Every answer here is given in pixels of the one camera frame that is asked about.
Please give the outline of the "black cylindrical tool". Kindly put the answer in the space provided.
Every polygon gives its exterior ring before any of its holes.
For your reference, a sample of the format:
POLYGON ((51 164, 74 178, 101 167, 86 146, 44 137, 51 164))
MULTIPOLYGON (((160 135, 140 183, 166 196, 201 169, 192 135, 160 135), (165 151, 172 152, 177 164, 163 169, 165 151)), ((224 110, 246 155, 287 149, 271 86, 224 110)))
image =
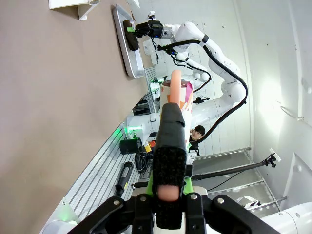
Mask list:
POLYGON ((117 184, 115 185, 115 189, 116 189, 115 195, 116 196, 121 197, 122 194, 124 193, 124 191, 127 187, 128 181, 130 179, 130 176, 132 174, 133 167, 134 167, 133 163, 130 161, 127 161, 123 164, 123 166, 120 170, 120 173, 119 173, 117 184))

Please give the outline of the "black mesh pen cup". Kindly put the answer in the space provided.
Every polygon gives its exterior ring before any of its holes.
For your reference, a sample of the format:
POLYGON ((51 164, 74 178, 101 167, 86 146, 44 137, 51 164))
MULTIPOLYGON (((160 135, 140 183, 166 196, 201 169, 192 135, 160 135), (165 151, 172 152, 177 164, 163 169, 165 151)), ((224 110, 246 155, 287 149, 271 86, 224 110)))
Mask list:
POLYGON ((140 153, 142 151, 142 142, 138 137, 124 139, 120 141, 119 148, 123 155, 140 153))

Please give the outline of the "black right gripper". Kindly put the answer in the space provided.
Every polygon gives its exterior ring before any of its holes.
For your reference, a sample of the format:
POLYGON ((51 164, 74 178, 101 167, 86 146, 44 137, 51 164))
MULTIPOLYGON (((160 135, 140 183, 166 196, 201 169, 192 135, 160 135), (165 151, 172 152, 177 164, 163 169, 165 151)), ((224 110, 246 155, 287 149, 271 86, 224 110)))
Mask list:
POLYGON ((127 27, 127 32, 133 33, 137 38, 149 36, 151 38, 161 38, 163 35, 163 25, 158 20, 149 20, 138 24, 136 28, 127 27))

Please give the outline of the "seated person with black hair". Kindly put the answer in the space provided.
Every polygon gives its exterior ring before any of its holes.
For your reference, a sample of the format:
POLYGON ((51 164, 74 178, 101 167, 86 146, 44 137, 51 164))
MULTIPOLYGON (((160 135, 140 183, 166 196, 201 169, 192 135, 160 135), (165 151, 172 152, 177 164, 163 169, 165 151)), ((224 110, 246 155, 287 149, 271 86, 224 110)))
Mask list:
POLYGON ((200 155, 197 141, 200 140, 205 135, 205 133, 205 128, 202 125, 198 125, 194 129, 190 130, 190 147, 188 152, 187 164, 192 164, 195 157, 200 155))

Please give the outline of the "small white jointed robot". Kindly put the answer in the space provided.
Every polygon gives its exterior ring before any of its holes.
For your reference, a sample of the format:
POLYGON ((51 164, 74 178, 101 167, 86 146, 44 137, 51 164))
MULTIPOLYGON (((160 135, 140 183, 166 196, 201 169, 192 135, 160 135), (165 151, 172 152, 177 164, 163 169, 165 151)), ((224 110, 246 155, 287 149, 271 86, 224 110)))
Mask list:
POLYGON ((174 59, 178 63, 178 65, 183 65, 187 68, 190 68, 193 71, 193 77, 195 79, 208 81, 212 78, 207 68, 192 60, 188 52, 176 53, 174 55, 174 59))

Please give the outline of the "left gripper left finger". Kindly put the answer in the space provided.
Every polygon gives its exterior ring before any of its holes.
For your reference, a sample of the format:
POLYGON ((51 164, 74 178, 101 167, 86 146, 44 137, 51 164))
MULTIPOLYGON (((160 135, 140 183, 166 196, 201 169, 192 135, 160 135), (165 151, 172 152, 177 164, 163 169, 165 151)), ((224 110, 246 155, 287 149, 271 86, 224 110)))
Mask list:
POLYGON ((72 234, 154 234, 153 196, 139 194, 125 201, 113 196, 72 229, 72 234))

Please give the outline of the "yellow emergency stop box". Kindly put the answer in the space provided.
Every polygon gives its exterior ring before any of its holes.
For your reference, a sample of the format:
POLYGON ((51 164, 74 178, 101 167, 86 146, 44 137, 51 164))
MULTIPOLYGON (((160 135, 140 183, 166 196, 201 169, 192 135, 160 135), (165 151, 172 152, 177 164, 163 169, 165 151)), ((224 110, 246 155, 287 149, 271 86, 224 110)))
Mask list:
POLYGON ((146 141, 144 143, 145 152, 152 154, 154 152, 155 146, 156 146, 156 142, 154 140, 146 141))

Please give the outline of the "dark brown cloth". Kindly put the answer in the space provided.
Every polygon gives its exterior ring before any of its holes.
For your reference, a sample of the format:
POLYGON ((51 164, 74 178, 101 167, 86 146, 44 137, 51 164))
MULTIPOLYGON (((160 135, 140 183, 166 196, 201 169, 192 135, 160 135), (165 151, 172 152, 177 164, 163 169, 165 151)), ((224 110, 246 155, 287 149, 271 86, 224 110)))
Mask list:
POLYGON ((128 19, 123 21, 123 27, 124 27, 124 33, 125 33, 125 37, 126 37, 129 49, 131 51, 138 50, 139 44, 138 44, 137 37, 133 33, 127 32, 127 27, 133 27, 131 22, 128 19))

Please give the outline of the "silver metal tray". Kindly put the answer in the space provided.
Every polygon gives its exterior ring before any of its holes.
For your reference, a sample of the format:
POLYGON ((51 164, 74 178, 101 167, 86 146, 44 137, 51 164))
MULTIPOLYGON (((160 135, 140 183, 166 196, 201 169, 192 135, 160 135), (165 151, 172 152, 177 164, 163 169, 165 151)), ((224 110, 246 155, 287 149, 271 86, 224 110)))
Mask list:
POLYGON ((136 51, 130 50, 123 26, 125 20, 129 20, 132 25, 134 25, 135 21, 120 4, 115 5, 113 17, 126 72, 131 78, 143 77, 145 72, 140 51, 139 49, 136 51))

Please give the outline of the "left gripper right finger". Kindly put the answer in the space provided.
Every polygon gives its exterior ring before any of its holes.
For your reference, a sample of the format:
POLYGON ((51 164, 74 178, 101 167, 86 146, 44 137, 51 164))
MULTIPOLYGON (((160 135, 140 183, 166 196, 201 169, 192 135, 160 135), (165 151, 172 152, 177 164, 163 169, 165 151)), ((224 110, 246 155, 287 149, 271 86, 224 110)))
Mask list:
POLYGON ((209 199, 189 189, 183 179, 185 234, 207 234, 206 226, 221 234, 276 234, 276 230, 227 195, 209 199))

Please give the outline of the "white lint roller holder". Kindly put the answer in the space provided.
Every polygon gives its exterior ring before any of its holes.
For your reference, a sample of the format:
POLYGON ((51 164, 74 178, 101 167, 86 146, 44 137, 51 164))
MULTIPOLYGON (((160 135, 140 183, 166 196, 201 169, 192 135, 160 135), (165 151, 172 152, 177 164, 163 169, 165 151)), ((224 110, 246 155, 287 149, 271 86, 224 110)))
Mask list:
POLYGON ((101 0, 48 0, 49 9, 57 9, 69 6, 78 7, 80 21, 87 20, 87 15, 98 5, 101 0))

